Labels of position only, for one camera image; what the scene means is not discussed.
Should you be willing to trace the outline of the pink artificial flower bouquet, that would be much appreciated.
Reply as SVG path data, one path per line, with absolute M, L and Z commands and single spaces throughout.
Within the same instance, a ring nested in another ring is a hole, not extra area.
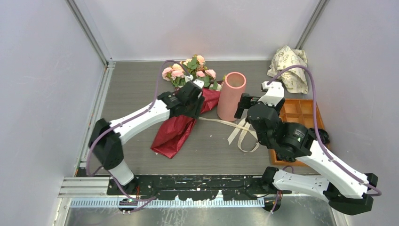
M 199 79 L 204 82 L 204 87 L 221 91 L 222 82 L 217 81 L 217 74 L 206 65 L 205 58 L 193 55 L 191 58 L 179 63 L 173 63 L 162 72 L 162 78 L 170 81 L 175 88 L 181 88 L 188 81 Z

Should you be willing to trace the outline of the cream printed ribbon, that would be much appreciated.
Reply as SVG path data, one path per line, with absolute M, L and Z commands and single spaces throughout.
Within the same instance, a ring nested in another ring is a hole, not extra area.
M 237 147 L 244 153 L 253 153 L 260 146 L 256 132 L 254 130 L 250 129 L 251 125 L 248 122 L 246 122 L 245 119 L 240 120 L 238 124 L 236 124 L 234 122 L 229 122 L 229 121 L 224 121 L 224 120 L 219 120 L 219 119 L 208 119 L 208 118 L 204 118 L 204 117 L 199 117 L 199 120 L 218 122 L 223 125 L 234 127 L 234 130 L 227 138 L 227 141 L 228 141 L 229 145 L 231 145 L 232 142 L 234 141 L 235 137 L 239 136 L 238 141 L 237 141 Z M 242 142 L 243 142 L 244 138 L 246 137 L 247 133 L 249 133 L 251 136 L 253 136 L 256 140 L 254 147 L 249 151 L 242 148 Z

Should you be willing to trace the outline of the dark red wrapping paper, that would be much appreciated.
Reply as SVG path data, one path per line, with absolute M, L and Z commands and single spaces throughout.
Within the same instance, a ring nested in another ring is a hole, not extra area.
M 205 98 L 200 114 L 214 109 L 220 97 L 220 91 L 205 89 Z M 196 119 L 180 115 L 164 121 L 151 145 L 151 149 L 161 155 L 172 159 L 182 148 L 196 123 Z

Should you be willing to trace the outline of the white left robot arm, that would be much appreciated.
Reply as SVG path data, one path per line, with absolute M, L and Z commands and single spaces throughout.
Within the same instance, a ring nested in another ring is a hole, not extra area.
M 110 172 L 125 194 L 136 191 L 135 175 L 124 160 L 123 145 L 154 124 L 184 115 L 198 118 L 205 98 L 204 81 L 188 81 L 174 92 L 158 95 L 154 102 L 125 117 L 95 123 L 88 146 L 101 166 Z

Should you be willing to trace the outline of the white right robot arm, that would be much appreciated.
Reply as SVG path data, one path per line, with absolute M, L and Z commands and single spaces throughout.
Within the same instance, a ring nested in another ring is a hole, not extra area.
M 368 191 L 376 188 L 378 177 L 361 173 L 333 155 L 316 139 L 316 129 L 282 121 L 279 112 L 283 104 L 280 100 L 277 105 L 268 105 L 260 97 L 244 93 L 235 118 L 247 110 L 245 121 L 254 128 L 259 144 L 305 163 L 320 175 L 297 175 L 267 167 L 260 179 L 262 189 L 269 194 L 295 191 L 311 195 L 346 215 L 371 211 L 374 199 Z

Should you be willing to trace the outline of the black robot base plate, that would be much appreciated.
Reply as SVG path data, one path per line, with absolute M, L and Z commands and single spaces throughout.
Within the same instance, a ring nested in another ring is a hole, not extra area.
M 247 201 L 276 193 L 262 186 L 260 175 L 139 175 L 134 185 L 125 192 L 163 201 L 210 201 L 219 193 L 224 201 Z

